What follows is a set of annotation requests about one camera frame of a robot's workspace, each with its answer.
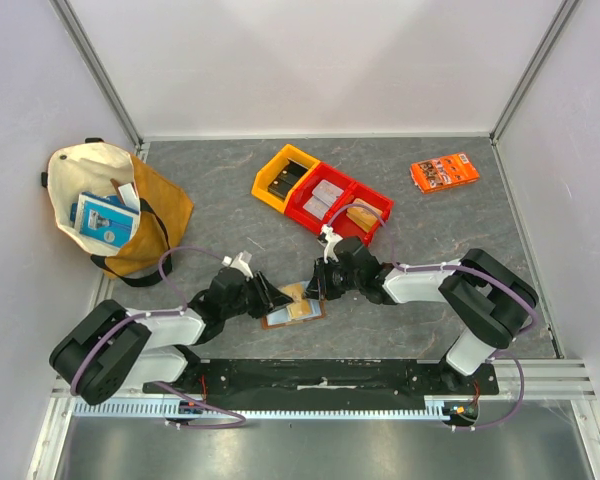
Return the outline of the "gold credit card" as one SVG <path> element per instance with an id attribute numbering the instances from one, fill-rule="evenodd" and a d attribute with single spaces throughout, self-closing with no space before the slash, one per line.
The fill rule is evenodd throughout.
<path id="1" fill-rule="evenodd" d="M 299 300 L 294 301 L 292 304 L 289 304 L 286 307 L 286 310 L 291 321 L 308 318 L 313 312 L 311 302 L 303 298 L 300 298 Z"/>

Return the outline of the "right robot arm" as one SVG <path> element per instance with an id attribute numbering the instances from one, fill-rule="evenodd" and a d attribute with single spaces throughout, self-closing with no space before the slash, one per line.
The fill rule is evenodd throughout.
<path id="1" fill-rule="evenodd" d="M 304 291 L 307 299 L 332 301 L 356 291 L 375 305 L 451 307 L 464 330 L 433 375 L 444 392 L 463 392 L 488 359 L 538 321 L 534 288 L 482 249 L 446 263 L 409 266 L 379 261 L 357 237 L 338 237 L 324 246 Z"/>

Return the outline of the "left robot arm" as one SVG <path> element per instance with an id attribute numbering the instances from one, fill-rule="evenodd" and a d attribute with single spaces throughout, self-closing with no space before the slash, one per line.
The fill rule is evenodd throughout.
<path id="1" fill-rule="evenodd" d="M 113 299 L 102 301 L 55 346 L 49 364 L 71 394 L 89 405 L 134 383 L 162 381 L 190 392 L 199 384 L 200 369 L 187 347 L 215 338 L 229 319 L 259 319 L 293 302 L 261 272 L 247 276 L 224 267 L 208 288 L 177 309 L 127 309 Z"/>

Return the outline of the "brown leather card holder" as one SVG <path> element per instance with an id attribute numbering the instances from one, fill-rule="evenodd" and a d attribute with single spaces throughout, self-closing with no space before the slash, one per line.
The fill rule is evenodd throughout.
<path id="1" fill-rule="evenodd" d="M 268 314 L 261 319 L 264 330 L 280 327 L 294 326 L 305 322 L 324 318 L 324 303 L 315 299 L 307 299 L 304 292 L 308 281 L 296 282 L 281 286 L 280 290 L 290 296 L 293 302 L 282 309 Z"/>

